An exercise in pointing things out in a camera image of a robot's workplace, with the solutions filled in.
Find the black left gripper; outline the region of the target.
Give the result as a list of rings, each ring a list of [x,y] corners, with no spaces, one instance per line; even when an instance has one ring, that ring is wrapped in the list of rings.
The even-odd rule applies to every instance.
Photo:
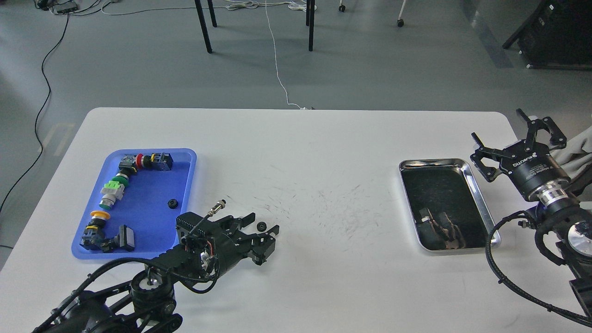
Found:
[[[243,229],[256,219],[254,212],[240,217],[225,216],[210,221],[193,212],[176,218],[176,276],[181,280],[217,280],[241,260],[262,265],[275,251],[280,226],[260,234]]]

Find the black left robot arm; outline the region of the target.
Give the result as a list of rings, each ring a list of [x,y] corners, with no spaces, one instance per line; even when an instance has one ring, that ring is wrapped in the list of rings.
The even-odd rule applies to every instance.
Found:
[[[243,228],[256,215],[210,217],[225,207],[218,201],[205,216],[186,212],[176,218],[179,243],[154,259],[112,260],[95,272],[54,308],[37,333],[172,333],[183,318],[175,313],[175,283],[197,294],[209,292],[241,260],[262,265],[275,250],[278,225],[257,225],[254,234]],[[126,263],[145,268],[130,281],[100,290],[87,287],[109,270]]]

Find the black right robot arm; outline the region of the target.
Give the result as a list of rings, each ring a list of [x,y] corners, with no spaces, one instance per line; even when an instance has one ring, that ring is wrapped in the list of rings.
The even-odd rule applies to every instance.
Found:
[[[523,228],[533,229],[534,243],[550,262],[567,266],[574,279],[569,282],[584,314],[541,301],[527,293],[506,276],[497,266],[486,245],[486,259],[499,284],[531,301],[548,312],[556,313],[577,324],[591,326],[591,211],[580,206],[579,188],[568,173],[552,157],[552,150],[564,149],[567,139],[550,117],[529,117],[520,108],[516,110],[527,125],[524,139],[505,147],[486,147],[478,135],[471,161],[489,183],[499,175],[506,175],[520,196],[536,205],[504,217],[488,233],[494,233],[509,221],[518,220]]]

